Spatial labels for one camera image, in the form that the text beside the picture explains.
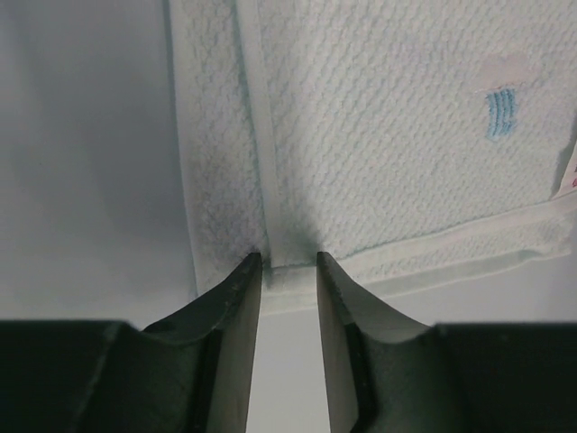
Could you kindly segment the white terry towel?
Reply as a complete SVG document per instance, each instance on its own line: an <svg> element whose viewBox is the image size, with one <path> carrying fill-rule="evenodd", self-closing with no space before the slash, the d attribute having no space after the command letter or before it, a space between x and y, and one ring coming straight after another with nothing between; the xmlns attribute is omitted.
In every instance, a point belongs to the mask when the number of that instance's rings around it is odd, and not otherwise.
<svg viewBox="0 0 577 433"><path fill-rule="evenodd" d="M385 298L568 254L573 1L171 1L191 293L330 253Z"/></svg>

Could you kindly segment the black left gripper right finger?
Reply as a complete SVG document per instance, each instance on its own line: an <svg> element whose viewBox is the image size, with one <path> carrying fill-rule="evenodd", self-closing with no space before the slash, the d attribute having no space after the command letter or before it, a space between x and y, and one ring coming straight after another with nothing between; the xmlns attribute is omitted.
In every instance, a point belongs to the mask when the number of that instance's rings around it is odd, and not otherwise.
<svg viewBox="0 0 577 433"><path fill-rule="evenodd" d="M573 432L576 326L427 326L329 253L316 290L333 432Z"/></svg>

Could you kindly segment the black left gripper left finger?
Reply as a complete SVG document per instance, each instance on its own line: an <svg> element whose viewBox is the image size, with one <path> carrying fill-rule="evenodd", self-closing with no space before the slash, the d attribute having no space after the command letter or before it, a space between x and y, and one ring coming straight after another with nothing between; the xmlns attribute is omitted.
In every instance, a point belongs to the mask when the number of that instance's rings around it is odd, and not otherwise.
<svg viewBox="0 0 577 433"><path fill-rule="evenodd" d="M137 329L118 320L5 320L4 432L243 432L261 257Z"/></svg>

